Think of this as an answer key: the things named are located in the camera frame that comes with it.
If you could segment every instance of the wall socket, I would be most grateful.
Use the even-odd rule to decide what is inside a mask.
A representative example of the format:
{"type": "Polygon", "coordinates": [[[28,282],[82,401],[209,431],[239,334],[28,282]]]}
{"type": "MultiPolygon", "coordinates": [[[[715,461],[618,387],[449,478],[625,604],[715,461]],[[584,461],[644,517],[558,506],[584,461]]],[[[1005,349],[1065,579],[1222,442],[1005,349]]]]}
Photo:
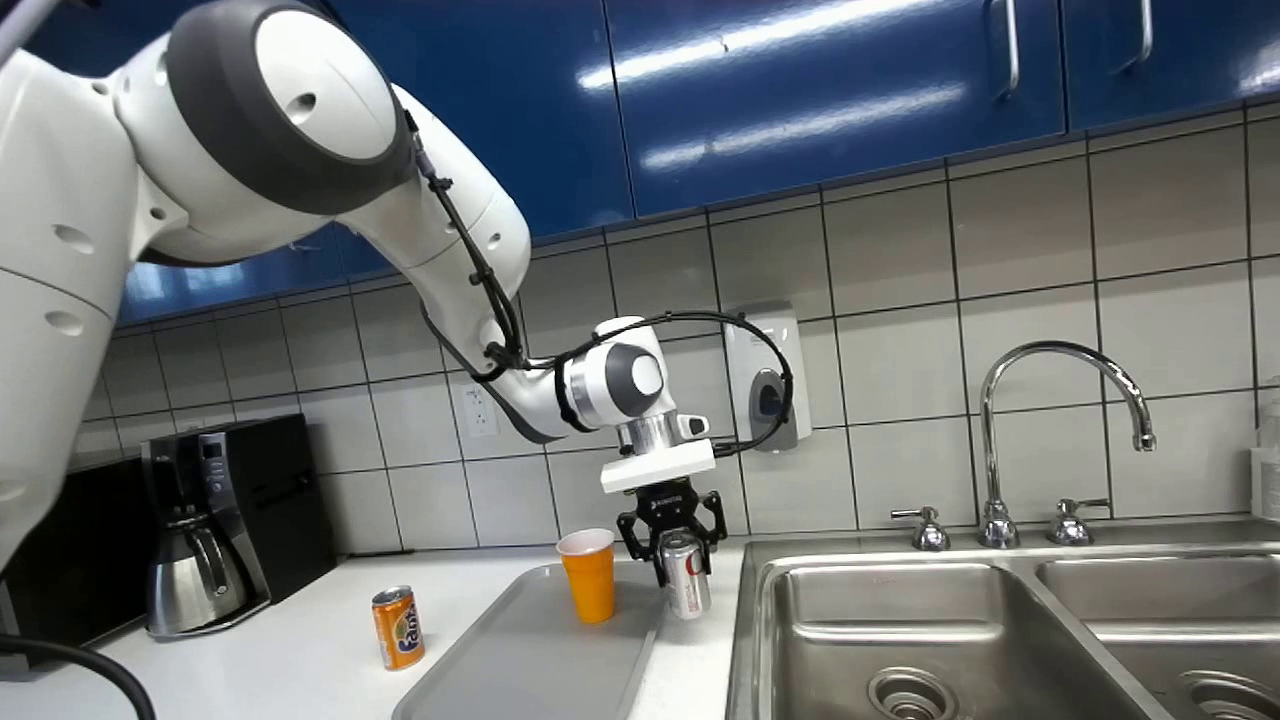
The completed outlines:
{"type": "MultiPolygon", "coordinates": [[[[745,320],[758,325],[793,365],[793,418],[761,449],[798,449],[805,437],[812,437],[798,313],[793,306],[767,306],[767,310],[745,313],[745,320]]],[[[734,325],[725,325],[725,352],[728,352],[728,395],[734,395],[735,437],[758,442],[772,428],[780,413],[780,365],[772,349],[761,344],[761,335],[734,325]]]]}

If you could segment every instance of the black cable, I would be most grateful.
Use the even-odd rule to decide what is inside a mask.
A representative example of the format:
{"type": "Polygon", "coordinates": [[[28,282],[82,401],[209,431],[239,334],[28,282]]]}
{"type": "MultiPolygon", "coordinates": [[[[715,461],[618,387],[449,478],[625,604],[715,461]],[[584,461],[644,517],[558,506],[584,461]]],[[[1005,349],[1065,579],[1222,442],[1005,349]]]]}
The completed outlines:
{"type": "Polygon", "coordinates": [[[780,413],[772,418],[772,428],[754,437],[754,442],[721,442],[715,457],[742,457],[747,449],[761,449],[787,424],[787,418],[793,418],[793,365],[787,365],[787,358],[775,349],[775,342],[765,327],[758,327],[758,325],[747,325],[745,315],[734,315],[734,313],[659,313],[659,315],[639,315],[635,325],[622,325],[613,334],[601,334],[601,335],[584,342],[581,349],[560,352],[558,365],[587,358],[593,349],[609,344],[613,335],[625,335],[631,327],[655,327],[655,325],[721,325],[721,327],[734,325],[734,327],[754,334],[775,358],[785,395],[780,395],[780,413]]]}
{"type": "Polygon", "coordinates": [[[452,181],[437,174],[437,165],[431,165],[431,157],[428,157],[428,149],[426,149],[426,142],[422,142],[422,134],[418,134],[412,114],[403,114],[403,125],[407,125],[407,134],[412,134],[412,142],[418,142],[418,169],[426,174],[428,194],[441,201],[441,209],[445,209],[445,217],[449,217],[449,230],[464,240],[469,259],[473,259],[473,269],[477,269],[477,273],[473,273],[473,284],[482,284],[482,294],[489,298],[493,320],[496,320],[496,327],[506,334],[506,349],[485,349],[489,359],[493,359],[493,373],[477,373],[477,370],[473,370],[473,375],[477,375],[482,384],[489,384],[489,381],[496,381],[499,373],[526,365],[519,315],[517,315],[517,306],[508,300],[506,284],[493,276],[493,263],[485,259],[482,244],[473,240],[464,217],[457,214],[457,204],[452,204],[452,195],[449,195],[452,181]]]}
{"type": "Polygon", "coordinates": [[[133,705],[133,711],[139,720],[155,720],[155,705],[153,705],[150,687],[124,663],[116,663],[112,656],[101,656],[101,652],[87,652],[87,647],[73,647],[73,643],[53,643],[53,641],[34,641],[34,636],[3,636],[0,632],[0,656],[8,656],[8,652],[28,652],[28,656],[82,663],[82,667],[104,676],[108,686],[116,686],[129,695],[129,705],[133,705]]]}

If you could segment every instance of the black appliance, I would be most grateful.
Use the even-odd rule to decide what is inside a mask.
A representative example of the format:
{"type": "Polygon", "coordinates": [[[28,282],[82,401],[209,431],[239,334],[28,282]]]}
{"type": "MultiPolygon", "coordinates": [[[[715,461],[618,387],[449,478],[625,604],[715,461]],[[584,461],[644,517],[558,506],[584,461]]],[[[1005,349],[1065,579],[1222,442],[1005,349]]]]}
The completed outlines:
{"type": "Polygon", "coordinates": [[[304,418],[202,431],[209,512],[260,598],[281,604],[336,564],[304,418]]]}
{"type": "Polygon", "coordinates": [[[153,636],[234,630],[336,564],[304,418],[164,437],[143,457],[164,535],[150,579],[153,636]]]}
{"type": "MultiPolygon", "coordinates": [[[[0,632],[55,643],[101,643],[143,615],[143,575],[155,554],[139,461],[73,474],[0,574],[0,632]]],[[[28,656],[0,656],[25,676],[28,656]]]]}

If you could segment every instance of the white countertop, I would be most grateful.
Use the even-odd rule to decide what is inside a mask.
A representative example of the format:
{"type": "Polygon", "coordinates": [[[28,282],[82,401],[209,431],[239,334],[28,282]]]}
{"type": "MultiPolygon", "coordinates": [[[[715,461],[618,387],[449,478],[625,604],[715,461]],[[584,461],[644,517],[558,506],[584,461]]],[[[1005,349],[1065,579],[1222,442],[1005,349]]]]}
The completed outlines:
{"type": "MultiPolygon", "coordinates": [[[[650,656],[631,720],[721,720],[728,691],[742,548],[715,554],[714,614],[668,619],[650,656]]],[[[104,652],[133,667],[161,720],[387,720],[402,695],[441,663],[464,630],[554,554],[457,554],[350,561],[291,602],[222,636],[155,643],[129,632],[104,652]],[[386,672],[369,602],[412,586],[428,656],[386,672]]],[[[3,720],[133,720],[129,700],[92,672],[55,667],[0,686],[3,720]]]]}

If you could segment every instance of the gray wall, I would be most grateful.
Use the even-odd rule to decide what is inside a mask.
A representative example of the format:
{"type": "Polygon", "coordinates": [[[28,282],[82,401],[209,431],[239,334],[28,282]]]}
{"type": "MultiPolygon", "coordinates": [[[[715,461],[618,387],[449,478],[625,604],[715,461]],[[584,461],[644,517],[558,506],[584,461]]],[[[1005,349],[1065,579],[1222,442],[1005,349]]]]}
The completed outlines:
{"type": "MultiPolygon", "coordinates": [[[[1280,114],[947,165],[682,217],[540,254],[532,352],[595,320],[793,300],[815,437],[706,478],[735,532],[886,527],[980,508],[977,384],[1012,344],[1070,335],[1150,387],[1162,449],[1084,365],[1042,358],[999,393],[1017,517],[1113,497],[1116,517],[1248,508],[1244,449],[1280,387],[1280,114]]],[[[668,335],[676,401],[734,424],[715,327],[668,335]]],[[[77,466],[139,442],[304,408],[350,554],[549,546],[613,526],[613,437],[526,446],[445,365],[403,284],[360,284],[116,335],[77,466]]]]}

